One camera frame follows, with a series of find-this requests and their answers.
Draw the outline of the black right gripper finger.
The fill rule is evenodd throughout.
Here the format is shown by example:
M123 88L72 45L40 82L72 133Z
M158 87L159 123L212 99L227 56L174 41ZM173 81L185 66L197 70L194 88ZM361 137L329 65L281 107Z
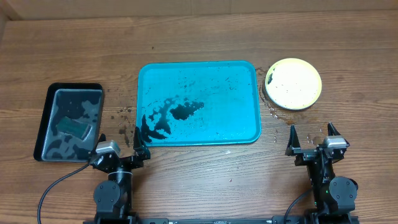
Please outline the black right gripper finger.
M328 128L328 136L337 136L337 135L341 135L341 134L337 131L337 129L335 128L335 126L333 125L332 122L329 122L329 123L328 123L327 128Z
M299 143L299 138L297 136L295 126L291 125L289 141L288 141L288 144L287 144L287 147L285 150L285 155L286 156L295 156L300 152L300 150L301 150L301 146Z

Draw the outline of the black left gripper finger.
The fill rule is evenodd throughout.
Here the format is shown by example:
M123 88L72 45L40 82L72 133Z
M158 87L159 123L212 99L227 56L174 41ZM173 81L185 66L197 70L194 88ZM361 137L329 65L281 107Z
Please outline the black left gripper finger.
M98 147L98 144L101 143L101 142L104 142L104 141L106 141L106 135L103 134L103 133L101 133L100 136L99 136L99 138L98 138L98 140L97 140L97 142L96 142L95 145L94 145L94 148L93 148L93 149L91 150L91 152L90 152L90 155L91 155L91 156L94 155L94 154L96 154L96 148Z
M138 126L134 130L133 150L134 156L138 159L142 161L150 159L150 150L146 146Z

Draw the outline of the green scrubbing sponge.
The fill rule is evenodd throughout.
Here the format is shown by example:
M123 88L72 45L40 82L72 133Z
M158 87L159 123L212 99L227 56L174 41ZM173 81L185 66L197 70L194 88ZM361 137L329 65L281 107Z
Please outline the green scrubbing sponge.
M56 127L61 133L70 134L80 140L84 140L91 130L90 124L82 123L69 117L63 117Z

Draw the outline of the yellow-green plate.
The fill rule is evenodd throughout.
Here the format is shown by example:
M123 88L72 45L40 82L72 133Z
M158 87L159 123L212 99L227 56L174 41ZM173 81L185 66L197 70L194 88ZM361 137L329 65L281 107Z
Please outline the yellow-green plate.
M267 71L264 88L270 100L287 110L304 110L320 97L322 80L310 63L299 58L284 58Z

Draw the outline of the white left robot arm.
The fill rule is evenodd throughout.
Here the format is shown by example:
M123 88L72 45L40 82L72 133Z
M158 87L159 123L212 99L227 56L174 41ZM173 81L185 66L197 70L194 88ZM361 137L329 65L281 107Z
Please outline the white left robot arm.
M132 211L132 170L144 167L150 159L141 130L135 127L133 140L134 154L120 156L116 141L100 141L93 150L89 165L108 175L94 190L96 203L94 223L141 223L136 212Z

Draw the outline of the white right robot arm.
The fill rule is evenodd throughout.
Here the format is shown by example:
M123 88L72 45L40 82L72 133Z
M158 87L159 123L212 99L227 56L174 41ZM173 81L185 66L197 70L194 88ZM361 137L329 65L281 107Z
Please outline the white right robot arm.
M328 135L315 149L302 149L295 126L290 127L290 136L285 151L286 156L295 157L296 166L305 166L311 181L309 193L314 196L315 208L305 212L305 223L354 223L350 216L355 210L358 184L350 178L337 176L333 164L344 159L349 142L328 123Z

